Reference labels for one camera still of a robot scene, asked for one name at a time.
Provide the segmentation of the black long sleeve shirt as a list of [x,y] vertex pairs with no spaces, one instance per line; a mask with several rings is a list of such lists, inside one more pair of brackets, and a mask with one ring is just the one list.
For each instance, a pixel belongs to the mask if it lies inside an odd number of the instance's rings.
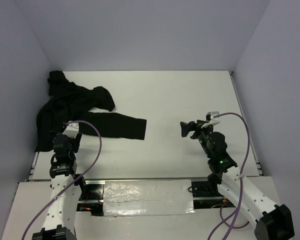
[[63,132],[65,123],[77,120],[81,121],[79,131],[84,135],[145,139],[147,121],[114,112],[115,102],[106,88],[76,85],[60,70],[51,71],[47,81],[50,100],[36,117],[37,152],[51,151],[53,138]]

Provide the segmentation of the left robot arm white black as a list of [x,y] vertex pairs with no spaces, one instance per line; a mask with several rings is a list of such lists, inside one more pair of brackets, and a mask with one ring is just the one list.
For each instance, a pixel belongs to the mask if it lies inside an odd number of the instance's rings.
[[82,134],[70,137],[57,134],[52,140],[53,155],[50,161],[51,200],[39,232],[32,234],[33,240],[75,240],[75,217],[79,199],[88,194],[88,186],[76,173],[78,152]]

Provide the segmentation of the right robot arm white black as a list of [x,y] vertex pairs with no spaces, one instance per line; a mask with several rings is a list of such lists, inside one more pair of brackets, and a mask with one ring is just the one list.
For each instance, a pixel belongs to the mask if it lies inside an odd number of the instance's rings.
[[198,140],[207,158],[211,174],[207,190],[211,195],[227,198],[245,216],[258,240],[290,240],[294,237],[294,225],[290,209],[268,198],[246,176],[227,153],[225,136],[214,131],[207,121],[180,122],[181,136],[190,132],[192,140]]

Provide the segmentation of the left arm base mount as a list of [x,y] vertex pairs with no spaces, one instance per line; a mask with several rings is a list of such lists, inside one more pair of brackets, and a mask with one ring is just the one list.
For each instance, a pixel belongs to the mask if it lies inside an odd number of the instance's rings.
[[78,200],[76,211],[89,212],[97,217],[103,216],[104,190],[105,182],[88,181]]

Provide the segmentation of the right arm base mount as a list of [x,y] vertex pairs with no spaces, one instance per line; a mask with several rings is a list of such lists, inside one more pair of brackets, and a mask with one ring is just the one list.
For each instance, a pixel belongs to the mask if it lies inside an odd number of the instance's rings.
[[217,184],[212,180],[192,181],[188,187],[188,192],[194,198],[221,198],[222,195],[218,192]]

